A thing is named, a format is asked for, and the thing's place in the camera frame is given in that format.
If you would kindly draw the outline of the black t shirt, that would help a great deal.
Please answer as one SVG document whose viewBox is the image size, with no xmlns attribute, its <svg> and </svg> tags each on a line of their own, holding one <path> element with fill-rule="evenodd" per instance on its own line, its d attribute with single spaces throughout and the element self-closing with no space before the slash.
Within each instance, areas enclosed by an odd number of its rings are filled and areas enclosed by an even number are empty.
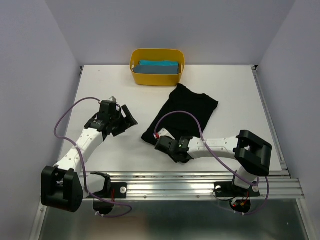
<svg viewBox="0 0 320 240">
<path fill-rule="evenodd" d="M 204 131 L 218 104 L 209 95 L 194 93 L 179 83 L 141 139 L 154 146 L 157 143 L 154 132 L 161 129 L 166 129 L 176 140 L 187 136 L 199 138 L 200 132 L 195 119 Z"/>
</svg>

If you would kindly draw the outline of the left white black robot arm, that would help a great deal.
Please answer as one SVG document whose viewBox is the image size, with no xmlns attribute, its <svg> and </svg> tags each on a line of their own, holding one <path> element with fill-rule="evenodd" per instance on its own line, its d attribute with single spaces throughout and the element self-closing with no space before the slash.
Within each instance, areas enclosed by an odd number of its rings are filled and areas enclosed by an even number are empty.
<svg viewBox="0 0 320 240">
<path fill-rule="evenodd" d="M 46 166 L 41 173 L 41 203 L 68 212 L 76 212 L 84 199 L 97 199 L 96 215 L 110 218 L 116 199 L 127 197 L 127 183 L 113 183 L 103 172 L 86 173 L 86 163 L 109 135 L 116 137 L 138 123 L 126 105 L 120 106 L 111 97 L 99 100 L 99 111 L 84 125 L 77 141 L 61 136 L 72 144 L 68 153 L 54 166 Z"/>
</svg>

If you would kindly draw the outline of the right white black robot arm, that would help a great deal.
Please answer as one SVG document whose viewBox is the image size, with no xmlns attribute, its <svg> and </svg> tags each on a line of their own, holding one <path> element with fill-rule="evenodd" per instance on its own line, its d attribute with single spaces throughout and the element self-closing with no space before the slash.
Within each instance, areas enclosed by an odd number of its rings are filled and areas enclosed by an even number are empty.
<svg viewBox="0 0 320 240">
<path fill-rule="evenodd" d="M 167 154 L 175 163 L 215 158 L 235 173 L 230 182 L 231 192 L 235 195 L 242 195 L 258 183 L 259 177 L 267 177 L 270 173 L 272 145 L 249 130 L 241 130 L 237 136 L 227 138 L 182 136 L 177 140 L 163 128 L 155 138 L 155 149 Z"/>
</svg>

